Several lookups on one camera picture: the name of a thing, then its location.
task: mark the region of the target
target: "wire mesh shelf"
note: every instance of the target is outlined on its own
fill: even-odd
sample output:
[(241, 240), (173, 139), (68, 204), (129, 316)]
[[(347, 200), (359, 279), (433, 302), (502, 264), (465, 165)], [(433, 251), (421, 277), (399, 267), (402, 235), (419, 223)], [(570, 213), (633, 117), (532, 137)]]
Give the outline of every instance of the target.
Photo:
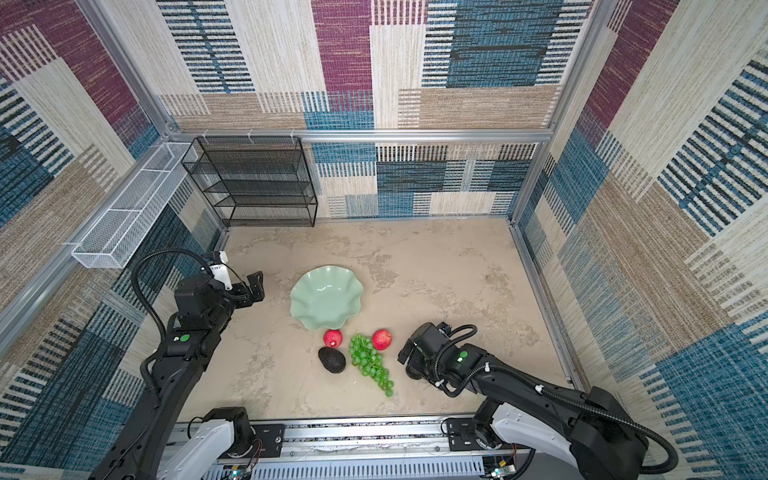
[(294, 137), (198, 137), (182, 165), (228, 227), (313, 227), (317, 195)]
[(159, 147), (85, 234), (72, 256), (86, 268), (125, 268), (187, 176), (182, 158), (192, 161), (196, 156), (186, 143), (167, 142)]

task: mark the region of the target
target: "green grapes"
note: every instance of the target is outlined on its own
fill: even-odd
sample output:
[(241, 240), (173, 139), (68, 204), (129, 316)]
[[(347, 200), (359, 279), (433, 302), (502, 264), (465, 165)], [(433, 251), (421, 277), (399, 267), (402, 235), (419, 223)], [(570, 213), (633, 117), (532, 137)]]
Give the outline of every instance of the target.
[(352, 365), (376, 382), (387, 397), (395, 395), (392, 389), (395, 383), (389, 379), (389, 369), (385, 369), (382, 354), (371, 343), (371, 337), (355, 333), (349, 341), (349, 356)]

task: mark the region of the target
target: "red pomegranate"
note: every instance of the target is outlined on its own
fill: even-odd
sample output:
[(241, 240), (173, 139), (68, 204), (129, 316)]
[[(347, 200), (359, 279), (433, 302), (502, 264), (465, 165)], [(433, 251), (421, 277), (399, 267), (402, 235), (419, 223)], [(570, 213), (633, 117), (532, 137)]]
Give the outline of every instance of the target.
[(371, 343), (373, 344), (373, 348), (384, 350), (386, 347), (392, 345), (392, 334), (387, 329), (376, 330), (376, 333), (371, 337)]
[(329, 346), (331, 348), (338, 348), (339, 345), (341, 345), (341, 341), (344, 339), (342, 337), (341, 332), (339, 330), (328, 330), (325, 335), (323, 335), (323, 342), (326, 343), (326, 346)]

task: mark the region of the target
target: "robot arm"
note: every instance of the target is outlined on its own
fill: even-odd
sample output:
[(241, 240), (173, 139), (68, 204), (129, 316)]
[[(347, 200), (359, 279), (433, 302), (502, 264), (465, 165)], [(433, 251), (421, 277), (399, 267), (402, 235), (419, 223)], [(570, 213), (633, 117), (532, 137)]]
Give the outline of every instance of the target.
[[(471, 332), (451, 338), (462, 330)], [(398, 361), (411, 378), (427, 379), (448, 396), (468, 389), (488, 397), (474, 418), (481, 446), (521, 443), (562, 458), (588, 480), (635, 480), (640, 473), (669, 472), (677, 465), (674, 448), (632, 422), (605, 390), (594, 387), (587, 394), (564, 389), (514, 369), (480, 347), (457, 346), (476, 332), (472, 325), (451, 331), (444, 323), (425, 323), (411, 335)], [(665, 463), (642, 465), (647, 438), (667, 450)]]
[[(161, 332), (163, 335), (157, 351), (142, 363), (142, 377), (147, 389), (139, 398), (111, 450), (91, 473), (91, 480), (156, 478), (171, 429), (192, 388), (208, 367), (232, 313), (235, 309), (251, 306), (264, 299), (261, 272), (249, 275), (246, 282), (231, 284), (231, 288), (227, 289), (224, 282), (214, 278), (210, 258), (206, 261), (186, 250), (169, 249), (146, 256), (134, 267), (134, 291), (145, 308), (149, 303), (136, 287), (138, 274), (148, 260), (163, 253), (182, 253), (193, 257), (205, 273), (179, 282), (174, 292), (178, 313), (171, 316), (164, 332)], [(153, 318), (157, 316), (151, 306), (147, 310), (153, 314)], [(148, 366), (152, 362), (154, 366), (150, 372)], [(253, 432), (245, 409), (215, 409), (206, 415), (204, 421), (209, 427), (219, 428), (207, 435), (202, 446), (195, 447), (196, 453), (199, 454), (202, 448), (207, 452), (206, 458), (214, 454), (218, 458), (224, 451), (230, 456), (239, 457), (253, 447)], [(190, 442), (188, 448), (193, 448), (196, 443), (199, 442)], [(179, 472), (173, 465), (164, 466), (164, 470), (168, 472), (161, 473), (159, 478), (173, 478), (174, 475), (189, 473)]]

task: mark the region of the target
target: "black wire shelf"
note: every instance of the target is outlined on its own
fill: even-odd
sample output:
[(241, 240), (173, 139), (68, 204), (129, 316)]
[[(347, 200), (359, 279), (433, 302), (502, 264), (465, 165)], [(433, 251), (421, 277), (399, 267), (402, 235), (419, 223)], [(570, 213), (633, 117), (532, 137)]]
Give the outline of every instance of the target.
[(198, 137), (191, 148), (198, 160), (183, 166), (224, 225), (314, 226), (317, 195), (300, 139)]

